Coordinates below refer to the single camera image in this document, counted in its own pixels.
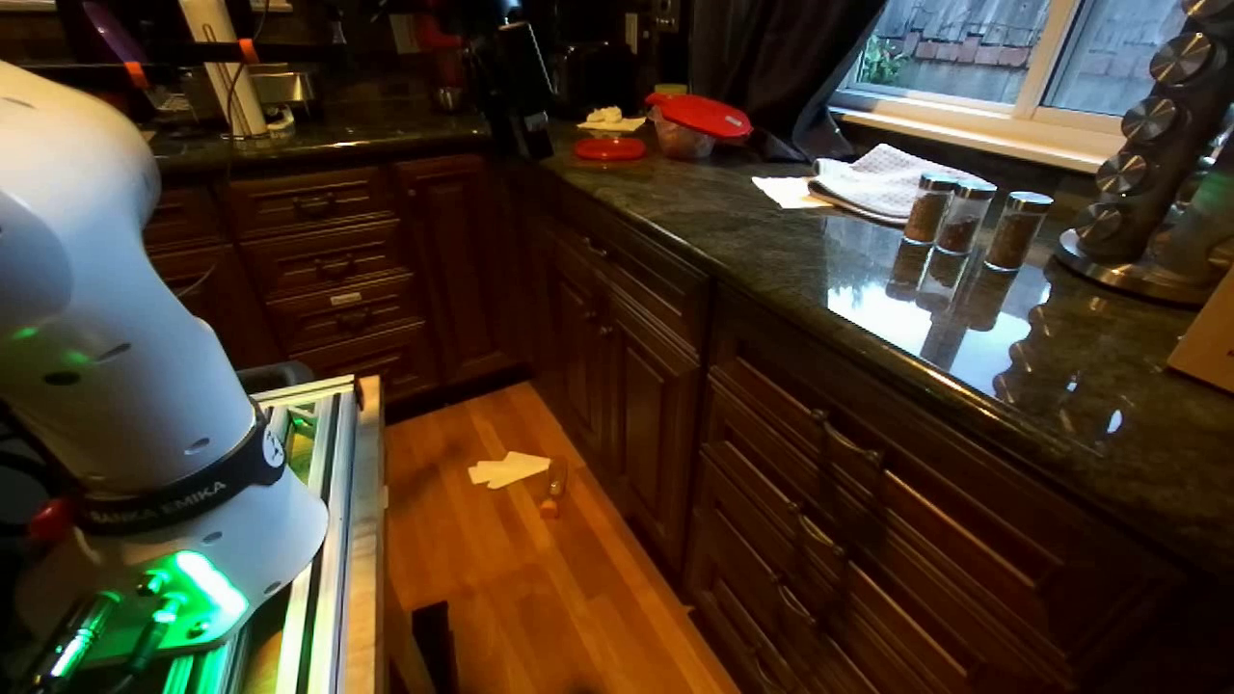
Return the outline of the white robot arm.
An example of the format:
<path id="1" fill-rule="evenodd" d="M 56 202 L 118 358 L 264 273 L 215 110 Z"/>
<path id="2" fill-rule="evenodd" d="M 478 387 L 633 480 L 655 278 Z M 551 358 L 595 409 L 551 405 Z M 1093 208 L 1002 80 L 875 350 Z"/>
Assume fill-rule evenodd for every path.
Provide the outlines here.
<path id="1" fill-rule="evenodd" d="M 226 638 L 327 535 L 215 330 L 145 253 L 156 191 L 124 110 L 0 65 L 0 396 L 70 475 L 66 526 L 16 588 L 30 694 Z"/>

